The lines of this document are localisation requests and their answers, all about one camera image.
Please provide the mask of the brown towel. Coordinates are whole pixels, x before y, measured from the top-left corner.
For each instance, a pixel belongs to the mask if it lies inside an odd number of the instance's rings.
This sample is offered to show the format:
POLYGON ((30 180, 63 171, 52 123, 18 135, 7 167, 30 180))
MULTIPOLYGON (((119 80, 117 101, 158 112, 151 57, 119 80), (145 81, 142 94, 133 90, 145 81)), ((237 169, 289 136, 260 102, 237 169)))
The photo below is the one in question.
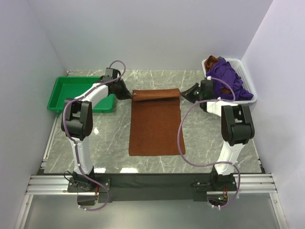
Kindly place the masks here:
POLYGON ((133 90, 129 155, 179 155, 180 123, 179 89, 133 90))
MULTIPOLYGON (((207 60, 204 62, 204 67, 205 67, 205 70, 206 72, 210 71, 212 69, 212 67, 222 59, 221 56, 219 56, 218 58, 214 57, 214 56, 209 56, 207 58, 207 60)), ((231 94, 231 91, 226 88, 226 87, 223 87, 220 89, 220 92, 221 93, 224 93, 224 94, 231 94)))

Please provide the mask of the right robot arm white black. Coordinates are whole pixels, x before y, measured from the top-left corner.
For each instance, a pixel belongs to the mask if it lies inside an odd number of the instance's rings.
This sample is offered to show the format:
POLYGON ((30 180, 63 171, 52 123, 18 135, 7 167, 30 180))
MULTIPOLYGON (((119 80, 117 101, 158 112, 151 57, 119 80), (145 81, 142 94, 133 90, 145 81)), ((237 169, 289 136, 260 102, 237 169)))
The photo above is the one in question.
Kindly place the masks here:
POLYGON ((234 96, 231 100, 214 98, 214 82, 217 81, 230 91, 232 87, 221 79, 208 76, 180 95, 193 105, 199 105, 205 112, 221 119, 221 135, 223 146, 216 162, 210 163, 212 170, 207 182, 195 181, 193 187, 210 187, 221 190, 235 184, 234 171, 239 154, 250 139, 254 137, 254 124, 248 105, 236 104, 234 96))

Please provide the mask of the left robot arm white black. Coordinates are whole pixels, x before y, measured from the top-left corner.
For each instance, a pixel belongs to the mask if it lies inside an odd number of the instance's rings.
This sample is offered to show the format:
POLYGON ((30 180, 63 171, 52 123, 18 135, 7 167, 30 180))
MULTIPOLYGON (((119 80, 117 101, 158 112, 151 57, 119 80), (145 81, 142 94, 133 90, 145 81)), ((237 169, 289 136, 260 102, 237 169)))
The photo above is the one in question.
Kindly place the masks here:
POLYGON ((119 100, 132 98, 122 79, 123 73, 108 67, 83 94, 64 101, 61 129, 72 147, 74 169, 71 184, 86 192, 92 191, 95 180, 94 166, 89 153, 89 135, 93 129, 93 108, 104 98, 113 94, 119 100))

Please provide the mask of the purple towel in basket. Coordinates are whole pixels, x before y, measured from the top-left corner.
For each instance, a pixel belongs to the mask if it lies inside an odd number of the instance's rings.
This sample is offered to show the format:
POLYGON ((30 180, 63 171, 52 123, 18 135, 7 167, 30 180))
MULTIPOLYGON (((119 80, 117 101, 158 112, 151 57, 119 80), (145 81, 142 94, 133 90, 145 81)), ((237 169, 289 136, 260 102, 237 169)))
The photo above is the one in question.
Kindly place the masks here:
MULTIPOLYGON (((254 96, 248 90, 244 89, 242 78, 237 74, 237 72, 232 68, 231 64, 225 58, 222 58, 212 67, 210 71, 206 72, 206 76, 211 76, 212 78, 217 78, 226 82, 232 88, 236 101, 250 101, 254 96)), ((228 88, 225 84, 218 80, 212 80, 212 82, 214 96, 216 98, 221 97, 225 100, 233 100, 232 93, 224 94, 220 92, 221 88, 228 88)))

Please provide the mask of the brown towel in basket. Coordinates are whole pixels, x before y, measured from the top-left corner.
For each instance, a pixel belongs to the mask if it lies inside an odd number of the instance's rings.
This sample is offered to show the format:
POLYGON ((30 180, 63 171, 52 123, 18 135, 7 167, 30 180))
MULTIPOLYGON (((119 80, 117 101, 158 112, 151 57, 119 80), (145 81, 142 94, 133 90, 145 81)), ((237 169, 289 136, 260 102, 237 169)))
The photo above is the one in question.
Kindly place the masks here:
MULTIPOLYGON (((207 58, 207 60, 204 62, 204 67, 205 67, 205 70, 206 72, 210 71, 212 69, 212 67, 222 59, 221 56, 219 56, 218 58, 214 57, 214 56, 209 56, 207 58)), ((224 94, 231 94, 231 91, 226 88, 226 87, 223 87, 220 89, 220 92, 221 93, 224 93, 224 94)))

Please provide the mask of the white plastic basket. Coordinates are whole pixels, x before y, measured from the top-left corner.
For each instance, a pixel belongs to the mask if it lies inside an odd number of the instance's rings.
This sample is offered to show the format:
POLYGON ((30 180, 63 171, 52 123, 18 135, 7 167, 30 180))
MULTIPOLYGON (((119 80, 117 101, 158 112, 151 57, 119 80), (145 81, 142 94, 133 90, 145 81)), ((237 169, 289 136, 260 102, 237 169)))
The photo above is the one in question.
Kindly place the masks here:
MULTIPOLYGON (((254 85, 250 79, 250 77, 248 76, 247 74, 247 71, 243 65, 243 63, 238 60, 238 59, 233 59, 233 58, 225 58, 232 66, 232 68, 237 72, 237 74, 242 78, 242 81, 243 81, 243 87, 244 89, 248 90, 250 93, 252 93, 254 96, 252 98, 252 100, 250 101, 236 101, 234 100, 235 103, 238 103, 238 104, 250 104, 250 103, 255 103, 256 100, 257 100, 257 96, 256 96, 256 92, 255 92, 255 88, 254 88, 254 85)), ((204 62, 206 61, 207 59, 203 60, 202 61, 202 66, 203 66, 203 73, 206 76, 206 70, 205 70, 205 67, 204 67, 204 62)), ((220 79, 217 79, 217 78, 212 78, 212 80, 218 80, 220 82, 222 82, 223 84, 225 84, 232 92, 233 96, 235 96, 232 88, 224 81, 220 80, 220 79)))

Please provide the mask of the green plastic tray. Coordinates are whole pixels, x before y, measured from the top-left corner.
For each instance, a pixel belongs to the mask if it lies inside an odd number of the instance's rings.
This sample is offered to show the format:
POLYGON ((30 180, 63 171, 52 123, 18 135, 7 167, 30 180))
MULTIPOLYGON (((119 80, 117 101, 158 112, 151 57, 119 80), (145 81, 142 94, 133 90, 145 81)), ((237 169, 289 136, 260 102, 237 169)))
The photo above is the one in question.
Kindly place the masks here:
MULTIPOLYGON (((47 109, 55 113, 62 113, 64 108, 64 100, 67 98, 75 98, 86 92, 98 77, 88 76, 65 76, 58 77, 53 91, 51 93, 47 109)), ((113 94, 102 99, 94 106, 94 113, 111 113, 113 112, 117 99, 113 94)))

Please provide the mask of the black base bar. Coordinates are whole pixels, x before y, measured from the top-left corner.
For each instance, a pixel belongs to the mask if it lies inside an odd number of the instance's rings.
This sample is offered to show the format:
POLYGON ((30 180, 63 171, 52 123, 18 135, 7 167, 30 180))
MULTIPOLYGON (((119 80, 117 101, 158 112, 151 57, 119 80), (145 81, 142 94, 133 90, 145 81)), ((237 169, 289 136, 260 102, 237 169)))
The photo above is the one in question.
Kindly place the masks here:
POLYGON ((89 178, 73 172, 68 179, 69 193, 77 193, 78 204, 113 201, 183 200, 207 201, 207 192, 237 191, 233 174, 210 173, 90 173, 89 178))

